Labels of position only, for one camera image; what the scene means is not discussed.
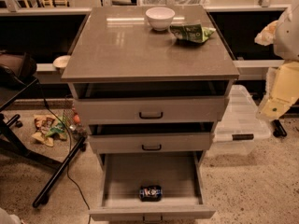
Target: black bag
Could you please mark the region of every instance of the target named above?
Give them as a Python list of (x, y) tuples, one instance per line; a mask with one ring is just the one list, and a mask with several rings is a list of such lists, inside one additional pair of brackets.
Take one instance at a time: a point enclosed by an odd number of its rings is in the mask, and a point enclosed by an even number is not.
[(31, 77), (36, 69), (36, 61), (28, 53), (0, 53), (0, 86), (24, 86), (23, 81)]

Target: green chip bag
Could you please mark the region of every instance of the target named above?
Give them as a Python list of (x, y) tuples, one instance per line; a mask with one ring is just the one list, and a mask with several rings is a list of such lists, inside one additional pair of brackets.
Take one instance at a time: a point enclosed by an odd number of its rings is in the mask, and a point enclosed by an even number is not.
[(174, 24), (170, 26), (170, 32), (177, 39), (195, 43), (206, 42), (215, 31), (215, 28), (202, 27), (200, 22)]

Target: black cord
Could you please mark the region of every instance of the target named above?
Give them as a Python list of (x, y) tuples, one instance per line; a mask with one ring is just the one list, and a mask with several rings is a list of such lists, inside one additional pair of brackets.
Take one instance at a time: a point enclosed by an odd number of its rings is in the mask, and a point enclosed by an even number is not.
[[(54, 114), (54, 113), (50, 110), (50, 106), (49, 106), (49, 104), (48, 104), (48, 102), (47, 102), (47, 100), (46, 100), (45, 94), (44, 94), (44, 92), (43, 92), (43, 89), (42, 89), (41, 84), (39, 83), (39, 81), (37, 82), (37, 84), (38, 84), (39, 89), (40, 89), (40, 91), (41, 91), (41, 94), (42, 94), (42, 98), (43, 98), (45, 107), (49, 110), (49, 112), (50, 112), (50, 113), (51, 113), (57, 120), (59, 120), (59, 121), (63, 124), (64, 129), (67, 131), (67, 134), (68, 134), (68, 136), (69, 136), (69, 153), (70, 153), (71, 150), (72, 150), (72, 138), (71, 138), (71, 133), (69, 132), (69, 130), (68, 130), (68, 128), (66, 127), (66, 125), (64, 124), (64, 122), (63, 122), (59, 117), (57, 117), (56, 114)], [(86, 204), (88, 210), (90, 210), (90, 206), (89, 206), (88, 203), (86, 202), (86, 199), (85, 199), (85, 197), (84, 197), (84, 195), (83, 195), (83, 192), (82, 192), (80, 186), (79, 186), (78, 183), (77, 183), (73, 178), (71, 178), (70, 175), (69, 175), (69, 164), (67, 164), (66, 175), (67, 175), (67, 178), (68, 178), (70, 181), (72, 181), (72, 182), (77, 186), (78, 191), (79, 191), (79, 193), (80, 193), (80, 195), (81, 195), (81, 197), (82, 197), (82, 199), (83, 199), (83, 202), (85, 202), (85, 204)], [(91, 216), (89, 215), (89, 218), (88, 218), (88, 224), (90, 224), (90, 223), (91, 223)]]

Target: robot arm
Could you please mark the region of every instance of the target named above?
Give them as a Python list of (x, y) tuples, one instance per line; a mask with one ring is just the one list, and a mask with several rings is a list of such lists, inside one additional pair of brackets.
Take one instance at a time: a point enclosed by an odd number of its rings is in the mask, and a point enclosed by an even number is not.
[(279, 119), (299, 98), (299, 0), (281, 14), (273, 38), (274, 52), (285, 62), (267, 74), (257, 117), (268, 120)]

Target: countertop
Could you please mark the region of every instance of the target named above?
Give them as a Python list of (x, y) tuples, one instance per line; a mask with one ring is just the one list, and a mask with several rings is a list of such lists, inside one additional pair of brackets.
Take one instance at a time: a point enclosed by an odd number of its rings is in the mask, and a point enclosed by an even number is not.
[[(199, 20), (214, 27), (201, 6), (174, 6), (173, 23)], [(65, 82), (126, 82), (237, 78), (218, 33), (204, 45), (152, 30), (149, 7), (95, 7), (64, 70)]]

